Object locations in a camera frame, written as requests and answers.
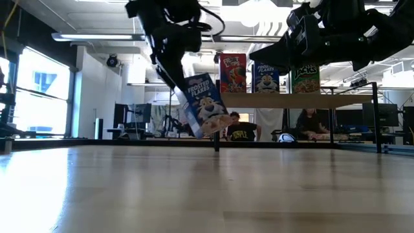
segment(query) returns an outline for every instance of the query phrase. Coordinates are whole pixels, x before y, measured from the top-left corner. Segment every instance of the wall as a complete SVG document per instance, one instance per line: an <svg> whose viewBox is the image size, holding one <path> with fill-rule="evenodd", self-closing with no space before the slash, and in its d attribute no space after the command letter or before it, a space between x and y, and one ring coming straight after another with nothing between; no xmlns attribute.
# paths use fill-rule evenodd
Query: wall
<svg viewBox="0 0 414 233"><path fill-rule="evenodd" d="M1 27L3 26L4 19L6 19L6 16L8 16L13 6L14 2L12 0L0 1ZM56 31L53 28L18 6L13 16L10 18L9 24L5 30L5 35L9 40L14 41L15 43L32 47L44 55L73 68L76 64L76 46L71 47L70 42L54 41L51 36L54 32ZM11 42L7 41L7 45L8 48L12 50Z"/></svg>
<svg viewBox="0 0 414 233"><path fill-rule="evenodd" d="M103 119L103 128L113 127L114 105L122 100L122 78L78 47L75 77L73 137L94 138L95 118ZM104 130L103 139L111 133Z"/></svg>
<svg viewBox="0 0 414 233"><path fill-rule="evenodd" d="M140 70L132 69L131 65L124 65L122 67L122 104L144 104L145 87L128 86L127 84L139 76Z"/></svg>
<svg viewBox="0 0 414 233"><path fill-rule="evenodd" d="M175 94L171 97L172 105L178 105L178 98ZM169 91L146 91L144 95L144 102L153 105L169 104Z"/></svg>

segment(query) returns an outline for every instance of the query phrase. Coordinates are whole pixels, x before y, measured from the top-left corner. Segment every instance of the man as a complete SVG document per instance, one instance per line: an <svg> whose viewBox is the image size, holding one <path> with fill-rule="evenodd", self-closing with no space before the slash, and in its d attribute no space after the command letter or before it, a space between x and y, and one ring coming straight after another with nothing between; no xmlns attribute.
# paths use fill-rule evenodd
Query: man
<svg viewBox="0 0 414 233"><path fill-rule="evenodd" d="M233 124L228 126L227 140L232 142L253 142L256 137L254 134L256 130L256 141L260 141L261 126L249 122L240 122L240 115L236 112L230 113L230 117L233 120Z"/></svg>

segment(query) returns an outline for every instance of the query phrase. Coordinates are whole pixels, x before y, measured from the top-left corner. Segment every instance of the computer monitor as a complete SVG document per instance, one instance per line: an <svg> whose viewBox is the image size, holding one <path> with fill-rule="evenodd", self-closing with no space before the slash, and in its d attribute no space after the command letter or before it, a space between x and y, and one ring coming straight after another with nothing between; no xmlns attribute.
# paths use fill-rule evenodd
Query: computer monitor
<svg viewBox="0 0 414 233"><path fill-rule="evenodd" d="M362 104L364 125L374 127L374 104ZM397 127L398 107L396 104L378 104L378 117L380 127Z"/></svg>
<svg viewBox="0 0 414 233"><path fill-rule="evenodd" d="M128 111L131 114L131 122L151 122L151 104L130 104L128 105L128 108Z"/></svg>
<svg viewBox="0 0 414 233"><path fill-rule="evenodd" d="M364 126L364 114L361 109L336 110L338 126Z"/></svg>

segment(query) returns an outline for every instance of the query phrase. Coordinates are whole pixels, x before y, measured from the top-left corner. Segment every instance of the window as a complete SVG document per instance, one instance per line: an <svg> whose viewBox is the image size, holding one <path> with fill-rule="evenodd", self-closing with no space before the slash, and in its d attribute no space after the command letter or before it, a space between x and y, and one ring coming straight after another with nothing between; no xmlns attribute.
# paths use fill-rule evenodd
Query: window
<svg viewBox="0 0 414 233"><path fill-rule="evenodd" d="M65 134L68 67L25 48L19 58L13 122L23 131Z"/></svg>
<svg viewBox="0 0 414 233"><path fill-rule="evenodd" d="M0 58L0 67L3 74L5 74L5 83L7 83L8 73L10 71L10 62L4 58Z"/></svg>
<svg viewBox="0 0 414 233"><path fill-rule="evenodd" d="M24 49L20 55L17 86L67 100L70 75L67 66L32 49Z"/></svg>
<svg viewBox="0 0 414 233"><path fill-rule="evenodd" d="M8 83L8 75L10 72L10 62L4 58L0 58L0 68L1 72L5 75L5 83ZM6 93L6 87L0 87L0 93ZM0 111L5 108L5 104L0 103Z"/></svg>

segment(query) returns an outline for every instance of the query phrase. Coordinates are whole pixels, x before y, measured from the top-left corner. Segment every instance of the white wall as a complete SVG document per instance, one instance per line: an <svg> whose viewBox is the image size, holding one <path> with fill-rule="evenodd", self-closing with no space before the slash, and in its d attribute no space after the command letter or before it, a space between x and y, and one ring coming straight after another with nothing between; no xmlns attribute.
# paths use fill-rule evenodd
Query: white wall
<svg viewBox="0 0 414 233"><path fill-rule="evenodd" d="M114 105L121 102L122 78L78 47L76 64L73 137L94 138L95 117L103 119L103 128L113 127ZM104 130L103 139L111 134Z"/></svg>
<svg viewBox="0 0 414 233"><path fill-rule="evenodd" d="M144 95L144 101L153 105L166 105L169 103L169 91L147 91ZM177 105L179 100L174 94L171 101L173 105Z"/></svg>
<svg viewBox="0 0 414 233"><path fill-rule="evenodd" d="M144 101L145 87L127 85L133 79L131 77L140 76L137 73L141 73L141 71L138 69L131 69L131 65L124 65L124 67L122 68L122 104L146 103Z"/></svg>

